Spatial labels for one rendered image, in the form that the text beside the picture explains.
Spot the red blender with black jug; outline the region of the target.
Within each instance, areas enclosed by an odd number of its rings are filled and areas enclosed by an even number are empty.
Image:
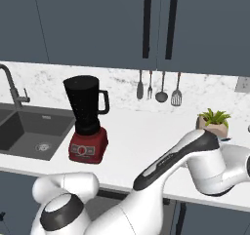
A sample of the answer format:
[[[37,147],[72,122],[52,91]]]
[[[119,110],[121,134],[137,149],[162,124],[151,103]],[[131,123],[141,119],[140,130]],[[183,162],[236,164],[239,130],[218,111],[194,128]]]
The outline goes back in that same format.
[[[107,131],[99,116],[109,111],[108,91],[91,75],[74,76],[63,85],[75,117],[75,132],[68,148],[71,161],[99,164],[108,145]]]

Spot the grey hanging spoon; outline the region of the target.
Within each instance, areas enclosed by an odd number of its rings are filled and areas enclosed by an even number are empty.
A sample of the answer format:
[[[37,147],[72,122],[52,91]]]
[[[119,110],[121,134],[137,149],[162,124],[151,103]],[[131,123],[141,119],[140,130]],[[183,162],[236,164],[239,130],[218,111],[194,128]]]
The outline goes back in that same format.
[[[137,86],[137,99],[142,99],[144,96],[143,71],[140,70],[140,78]]]

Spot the grey hanging fork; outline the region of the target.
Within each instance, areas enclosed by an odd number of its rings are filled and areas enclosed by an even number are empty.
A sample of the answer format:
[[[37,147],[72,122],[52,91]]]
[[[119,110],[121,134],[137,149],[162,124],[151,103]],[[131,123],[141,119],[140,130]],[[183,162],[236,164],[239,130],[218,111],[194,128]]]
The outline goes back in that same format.
[[[152,97],[152,71],[149,71],[149,84],[148,84],[148,88],[147,88],[147,99],[151,99]]]

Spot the grey hanging ladle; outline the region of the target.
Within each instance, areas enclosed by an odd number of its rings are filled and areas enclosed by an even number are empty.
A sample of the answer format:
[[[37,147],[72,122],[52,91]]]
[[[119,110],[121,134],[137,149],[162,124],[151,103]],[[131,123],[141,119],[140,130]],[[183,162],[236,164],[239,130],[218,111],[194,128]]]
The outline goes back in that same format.
[[[155,99],[160,103],[163,103],[168,99],[168,95],[164,91],[164,82],[165,82],[165,72],[162,72],[161,91],[155,95]]]

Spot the grey hanging slotted spatula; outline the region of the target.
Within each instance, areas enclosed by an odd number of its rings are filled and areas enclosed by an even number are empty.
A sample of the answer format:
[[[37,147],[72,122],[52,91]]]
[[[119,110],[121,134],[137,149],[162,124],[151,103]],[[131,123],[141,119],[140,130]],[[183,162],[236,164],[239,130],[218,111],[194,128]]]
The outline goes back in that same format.
[[[171,95],[171,104],[173,106],[180,106],[182,104],[182,92],[179,89],[180,79],[181,79],[181,73],[178,73],[177,87],[176,90]]]

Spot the green plant in beige pot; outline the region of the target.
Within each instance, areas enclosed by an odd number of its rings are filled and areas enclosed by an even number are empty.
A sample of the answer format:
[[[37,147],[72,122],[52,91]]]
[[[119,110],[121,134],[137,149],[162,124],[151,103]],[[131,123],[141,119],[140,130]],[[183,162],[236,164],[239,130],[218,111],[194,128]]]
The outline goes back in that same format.
[[[196,128],[205,129],[219,138],[227,138],[229,132],[228,119],[230,115],[225,111],[213,112],[208,108],[205,112],[197,115]]]

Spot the grey-blue cupboard door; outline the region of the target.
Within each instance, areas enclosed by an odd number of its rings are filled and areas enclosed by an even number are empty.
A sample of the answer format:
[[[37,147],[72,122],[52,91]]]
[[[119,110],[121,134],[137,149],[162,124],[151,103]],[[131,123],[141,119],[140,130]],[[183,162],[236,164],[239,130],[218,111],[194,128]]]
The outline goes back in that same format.
[[[36,0],[0,0],[0,60],[49,62]]]
[[[154,69],[160,0],[151,0],[143,59],[144,0],[36,0],[49,62]]]
[[[182,235],[250,235],[250,213],[187,204]]]
[[[35,176],[0,172],[0,235],[29,235],[39,204],[32,196]]]
[[[250,76],[250,0],[178,0],[173,53],[165,59],[170,0],[161,0],[157,68]]]

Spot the dark grey sink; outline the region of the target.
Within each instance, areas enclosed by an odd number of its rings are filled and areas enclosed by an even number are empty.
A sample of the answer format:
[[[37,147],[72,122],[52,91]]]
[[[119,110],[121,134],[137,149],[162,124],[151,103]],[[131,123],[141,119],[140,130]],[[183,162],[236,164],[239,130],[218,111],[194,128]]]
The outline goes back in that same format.
[[[74,122],[71,110],[0,103],[0,154],[50,161]]]

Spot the grey sink tap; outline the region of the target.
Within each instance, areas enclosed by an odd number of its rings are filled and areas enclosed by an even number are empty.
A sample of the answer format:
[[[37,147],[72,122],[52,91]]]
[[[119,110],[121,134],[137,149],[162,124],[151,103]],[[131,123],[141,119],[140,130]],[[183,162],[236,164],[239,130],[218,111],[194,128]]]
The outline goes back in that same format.
[[[6,65],[0,63],[0,69],[2,69],[6,74],[6,77],[7,77],[9,86],[10,86],[10,93],[11,93],[15,108],[21,109],[22,104],[24,102],[30,102],[30,97],[27,95],[27,91],[24,90],[25,96],[21,97],[19,95],[18,89],[16,88],[16,86],[14,84],[14,81],[13,81],[13,78],[12,78],[12,75],[11,75],[9,68]]]

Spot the grey-blue lower cupboard door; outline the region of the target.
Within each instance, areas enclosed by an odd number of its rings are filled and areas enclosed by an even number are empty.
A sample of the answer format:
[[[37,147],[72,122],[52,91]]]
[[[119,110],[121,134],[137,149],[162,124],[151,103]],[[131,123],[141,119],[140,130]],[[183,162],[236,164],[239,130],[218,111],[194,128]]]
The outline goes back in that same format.
[[[0,172],[0,235],[29,235],[39,204],[32,196],[35,176]]]
[[[182,235],[250,235],[250,213],[187,204]]]

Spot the grey wall socket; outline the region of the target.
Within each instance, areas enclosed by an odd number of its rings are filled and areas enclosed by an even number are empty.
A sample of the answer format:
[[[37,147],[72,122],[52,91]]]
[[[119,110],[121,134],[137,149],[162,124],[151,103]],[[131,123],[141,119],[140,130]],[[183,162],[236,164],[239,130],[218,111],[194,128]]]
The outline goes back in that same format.
[[[250,93],[250,77],[239,76],[235,86],[238,93]]]

